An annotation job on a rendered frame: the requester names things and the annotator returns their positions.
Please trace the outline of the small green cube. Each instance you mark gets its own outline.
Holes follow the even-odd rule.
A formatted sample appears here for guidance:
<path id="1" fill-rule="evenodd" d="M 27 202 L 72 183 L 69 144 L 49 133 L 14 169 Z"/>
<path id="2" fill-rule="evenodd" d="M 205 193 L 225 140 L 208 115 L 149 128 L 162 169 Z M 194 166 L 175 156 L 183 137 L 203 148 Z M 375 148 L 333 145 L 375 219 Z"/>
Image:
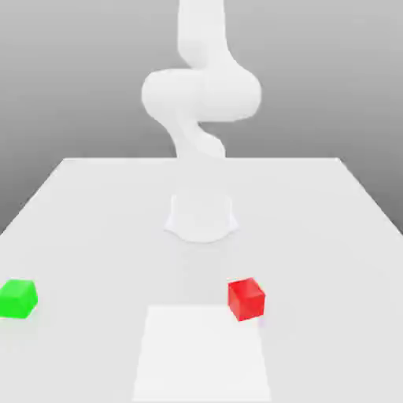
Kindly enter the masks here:
<path id="1" fill-rule="evenodd" d="M 37 303 L 33 280 L 9 279 L 0 288 L 0 318 L 26 319 Z"/>

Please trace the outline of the small red cube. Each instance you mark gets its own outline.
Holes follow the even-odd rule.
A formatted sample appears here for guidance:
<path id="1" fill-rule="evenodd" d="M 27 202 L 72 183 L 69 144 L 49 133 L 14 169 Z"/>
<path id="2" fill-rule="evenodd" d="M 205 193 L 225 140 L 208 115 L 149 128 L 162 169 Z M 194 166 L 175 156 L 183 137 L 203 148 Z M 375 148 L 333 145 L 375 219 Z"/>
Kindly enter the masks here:
<path id="1" fill-rule="evenodd" d="M 238 322 L 263 316 L 265 297 L 265 292 L 252 277 L 227 285 L 227 304 Z"/>

